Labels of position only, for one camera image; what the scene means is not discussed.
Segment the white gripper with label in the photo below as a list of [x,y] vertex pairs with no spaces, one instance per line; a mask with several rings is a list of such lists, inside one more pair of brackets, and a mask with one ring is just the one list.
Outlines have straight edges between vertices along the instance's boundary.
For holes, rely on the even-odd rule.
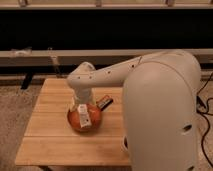
[[94,105],[92,100],[81,102],[74,99],[74,109],[72,112],[72,126],[75,129],[89,129],[92,126],[89,108]]

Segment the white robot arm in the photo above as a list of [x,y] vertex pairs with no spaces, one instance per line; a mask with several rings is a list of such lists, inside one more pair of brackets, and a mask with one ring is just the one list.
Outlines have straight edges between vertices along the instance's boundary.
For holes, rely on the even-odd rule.
[[132,171],[197,171],[196,96],[201,67],[184,50],[141,55],[96,70],[88,62],[67,77],[75,98],[120,87]]

